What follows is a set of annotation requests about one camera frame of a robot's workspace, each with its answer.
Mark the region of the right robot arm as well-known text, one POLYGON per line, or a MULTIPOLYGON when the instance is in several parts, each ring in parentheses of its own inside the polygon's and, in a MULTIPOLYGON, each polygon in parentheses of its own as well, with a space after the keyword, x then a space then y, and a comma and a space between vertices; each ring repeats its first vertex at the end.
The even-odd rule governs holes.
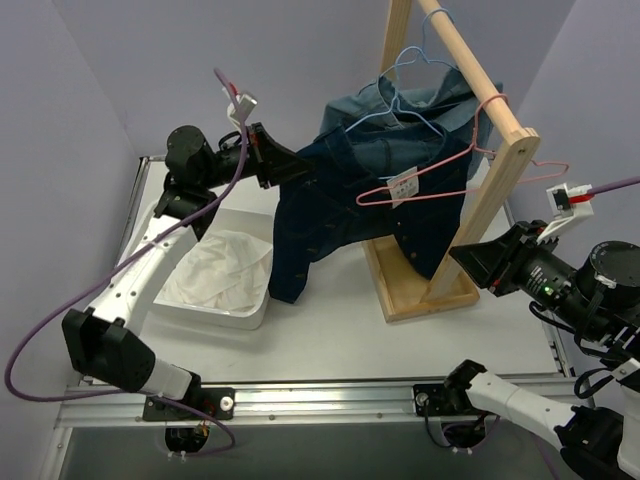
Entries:
POLYGON ((609 240, 575 268, 555 255, 542 221, 517 222, 501 236, 449 254, 495 297, 522 292, 530 312, 553 320, 598 367, 576 377, 569 405, 499 378, 467 359, 444 382, 455 412, 494 414, 545 441, 582 479, 639 476, 639 248, 609 240))

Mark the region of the wooden clothes rack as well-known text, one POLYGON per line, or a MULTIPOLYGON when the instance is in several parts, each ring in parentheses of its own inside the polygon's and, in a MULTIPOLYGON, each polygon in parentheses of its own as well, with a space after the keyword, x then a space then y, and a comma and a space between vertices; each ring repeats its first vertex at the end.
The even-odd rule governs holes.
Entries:
MULTIPOLYGON (((520 125, 439 2, 424 0, 420 6, 503 138, 479 190, 466 197, 470 205, 452 241, 454 246, 476 243, 533 159, 540 138, 534 129, 520 125)), ((480 298, 472 280, 450 257, 443 258, 428 281, 414 271, 390 236, 367 241, 363 249, 388 323, 469 307, 480 298)))

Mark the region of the white pleated skirt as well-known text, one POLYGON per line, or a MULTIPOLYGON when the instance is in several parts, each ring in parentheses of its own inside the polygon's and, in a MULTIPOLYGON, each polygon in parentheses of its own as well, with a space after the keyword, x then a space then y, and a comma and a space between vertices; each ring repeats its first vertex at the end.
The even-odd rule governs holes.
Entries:
POLYGON ((237 314, 257 307, 270 275, 272 244, 243 232, 208 233, 179 262, 158 299, 237 314))

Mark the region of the blue wire hanger front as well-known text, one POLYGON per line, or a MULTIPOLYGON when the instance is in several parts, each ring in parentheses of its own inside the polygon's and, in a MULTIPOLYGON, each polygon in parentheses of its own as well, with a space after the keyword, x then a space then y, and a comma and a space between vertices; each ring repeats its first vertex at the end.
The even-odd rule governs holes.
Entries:
MULTIPOLYGON (((398 53, 398 55, 396 56, 396 58, 393 61, 393 63, 379 74, 379 78, 382 79, 388 73, 394 73, 395 77, 399 78, 399 75, 398 75, 398 69, 399 68, 404 67, 404 66, 408 66, 408 65, 412 65, 412 64, 416 63, 418 60, 422 60, 423 62, 425 62, 428 65, 430 65, 431 63, 434 63, 434 60, 429 59, 427 57, 427 55, 424 52, 422 47, 419 47, 417 45, 411 45, 411 46, 405 47, 404 49, 402 49, 398 53), (412 60, 403 61, 402 57, 407 52, 415 52, 416 56, 412 60)), ((385 110, 382 110, 382 111, 379 111, 379 112, 371 111, 370 113, 368 113, 367 115, 363 116, 362 118, 357 120, 355 123, 350 125, 348 128, 346 128, 345 132, 349 133, 352 130, 354 130, 356 127, 358 127, 361 124, 369 121, 370 119, 373 119, 373 118, 376 118, 376 117, 382 117, 382 116, 386 116, 386 115, 391 115, 393 117, 393 119, 395 120, 396 124, 399 127, 402 127, 403 124, 396 117, 397 113, 399 113, 399 114, 407 114, 409 116, 416 117, 424 125, 426 125, 431 131, 433 131, 436 135, 442 137, 442 134, 432 125, 432 123, 429 122, 427 119, 425 119, 421 114, 419 114, 419 113, 417 113, 415 111, 406 110, 406 109, 402 109, 401 108, 400 92, 399 92, 398 89, 395 90, 394 96, 392 97, 391 101, 386 103, 386 109, 385 110)))

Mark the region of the aluminium mounting rail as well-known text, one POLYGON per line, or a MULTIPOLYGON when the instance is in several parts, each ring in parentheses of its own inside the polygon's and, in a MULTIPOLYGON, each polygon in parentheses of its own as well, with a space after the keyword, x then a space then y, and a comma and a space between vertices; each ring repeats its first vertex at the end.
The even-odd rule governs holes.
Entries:
MULTIPOLYGON (((440 384, 442 377, 376 379, 371 381, 307 383, 231 383, 235 390, 231 427, 261 425, 317 425, 411 423, 415 414, 413 387, 440 384)), ((145 397, 111 394, 106 385, 82 385, 71 394, 91 398, 63 402, 55 421, 58 428, 161 427, 142 418, 145 397)))

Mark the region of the white plastic basket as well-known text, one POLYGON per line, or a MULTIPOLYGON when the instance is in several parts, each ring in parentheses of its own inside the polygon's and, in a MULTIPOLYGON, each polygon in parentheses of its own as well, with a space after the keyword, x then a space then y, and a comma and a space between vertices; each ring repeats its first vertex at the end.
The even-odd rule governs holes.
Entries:
POLYGON ((269 300, 273 217, 221 207, 182 258, 152 305, 184 322, 255 330, 269 300))

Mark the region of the pink wire hanger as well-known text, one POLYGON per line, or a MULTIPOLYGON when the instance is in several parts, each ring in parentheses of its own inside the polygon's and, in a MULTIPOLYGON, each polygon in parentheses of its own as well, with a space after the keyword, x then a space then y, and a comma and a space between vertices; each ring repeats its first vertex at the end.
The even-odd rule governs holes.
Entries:
POLYGON ((359 193, 354 198, 355 204, 359 207, 367 207, 393 205, 406 201, 408 198, 422 199, 427 196, 440 198, 444 196, 443 193, 427 193, 427 191, 433 188, 438 189, 439 184, 444 184, 448 178, 453 178, 453 182, 456 183, 458 176, 462 176, 462 185, 465 185, 474 154, 480 153, 483 156, 490 152, 478 146, 482 130, 480 117, 487 116, 486 109, 497 103, 498 99, 502 99, 508 104, 508 97, 498 93, 476 107, 471 118, 471 143, 467 144, 465 148, 447 158, 434 160, 429 165, 415 165, 389 178, 377 179, 379 186, 359 193))

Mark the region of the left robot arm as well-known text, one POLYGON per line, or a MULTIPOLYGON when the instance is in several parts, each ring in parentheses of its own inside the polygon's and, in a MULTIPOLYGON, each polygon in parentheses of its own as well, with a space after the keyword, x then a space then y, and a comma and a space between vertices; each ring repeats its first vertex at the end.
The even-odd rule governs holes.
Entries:
POLYGON ((128 393, 166 398, 179 419, 202 405, 200 377, 159 359, 139 337, 142 324, 170 274, 202 239, 221 203, 214 188, 231 190, 245 178, 280 186, 312 168, 255 123, 211 146, 192 125, 167 139, 163 193, 130 257, 108 276, 105 289, 83 311, 69 310, 62 331, 72 367, 128 393))

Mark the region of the light blue denim skirt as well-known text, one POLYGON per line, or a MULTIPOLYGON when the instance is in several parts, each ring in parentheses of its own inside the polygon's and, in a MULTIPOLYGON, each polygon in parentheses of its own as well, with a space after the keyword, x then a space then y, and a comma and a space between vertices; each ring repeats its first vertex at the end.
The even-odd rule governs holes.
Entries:
MULTIPOLYGON (((386 109, 396 86, 385 78, 364 86, 358 93, 329 101, 324 108, 320 133, 338 126, 345 129, 371 111, 386 109)), ((458 71, 446 73, 436 89, 399 90, 401 108, 415 111, 445 134, 467 145, 471 142, 471 118, 479 101, 458 71)), ((442 139, 419 119, 396 114, 399 127, 391 115, 376 117, 347 133, 354 153, 363 166, 377 175, 399 173, 422 162, 433 162, 442 139)), ((493 126, 487 116, 480 117, 480 142, 485 148, 493 126)))

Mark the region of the dark blue denim skirt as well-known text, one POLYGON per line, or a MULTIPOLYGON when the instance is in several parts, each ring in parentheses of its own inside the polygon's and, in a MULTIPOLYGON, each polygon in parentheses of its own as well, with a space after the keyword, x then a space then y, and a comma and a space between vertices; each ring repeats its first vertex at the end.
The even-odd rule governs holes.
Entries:
MULTIPOLYGON (((442 134, 436 160, 466 147, 460 140, 442 134)), ((311 161, 312 172, 280 188, 273 231, 273 266, 269 281, 272 298, 295 302, 303 292, 309 267, 351 243, 383 236, 395 237, 414 270, 431 278, 459 228, 464 203, 462 176, 448 178, 436 198, 408 198, 393 205, 359 207, 354 198, 371 190, 380 176, 363 166, 342 126, 317 137, 299 151, 311 161)))

